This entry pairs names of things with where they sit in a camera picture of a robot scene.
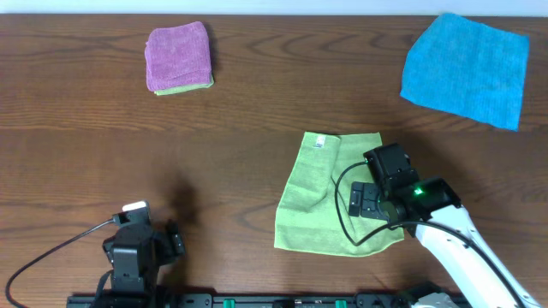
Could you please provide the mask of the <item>green microfiber cloth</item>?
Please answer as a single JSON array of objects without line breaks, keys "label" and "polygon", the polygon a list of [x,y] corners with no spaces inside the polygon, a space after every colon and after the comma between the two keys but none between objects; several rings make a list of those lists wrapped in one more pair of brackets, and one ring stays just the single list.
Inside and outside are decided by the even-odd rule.
[{"label": "green microfiber cloth", "polygon": [[402,241],[401,229],[384,230],[360,246],[384,223],[348,215],[350,186],[371,182],[366,166],[343,171],[382,145],[379,133],[329,135],[306,132],[277,206],[274,246],[279,249],[342,257],[367,257]]}]

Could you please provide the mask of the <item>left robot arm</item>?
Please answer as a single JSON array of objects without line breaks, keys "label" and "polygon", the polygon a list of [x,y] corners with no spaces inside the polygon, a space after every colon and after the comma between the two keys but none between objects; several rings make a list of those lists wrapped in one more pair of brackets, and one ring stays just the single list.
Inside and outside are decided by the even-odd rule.
[{"label": "left robot arm", "polygon": [[150,220],[113,217],[119,227],[103,243],[112,270],[98,283],[94,307],[163,307],[171,301],[166,287],[158,285],[159,269],[186,252],[178,224],[167,222],[156,230]]}]

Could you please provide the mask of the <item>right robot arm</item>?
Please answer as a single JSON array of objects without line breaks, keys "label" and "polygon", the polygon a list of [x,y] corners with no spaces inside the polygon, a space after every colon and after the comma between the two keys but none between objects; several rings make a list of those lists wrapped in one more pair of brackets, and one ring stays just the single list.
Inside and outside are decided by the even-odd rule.
[{"label": "right robot arm", "polygon": [[538,307],[474,226],[460,198],[441,178],[416,181],[396,190],[374,183],[351,185],[349,214],[387,223],[374,235],[403,228],[445,268],[472,307]]}]

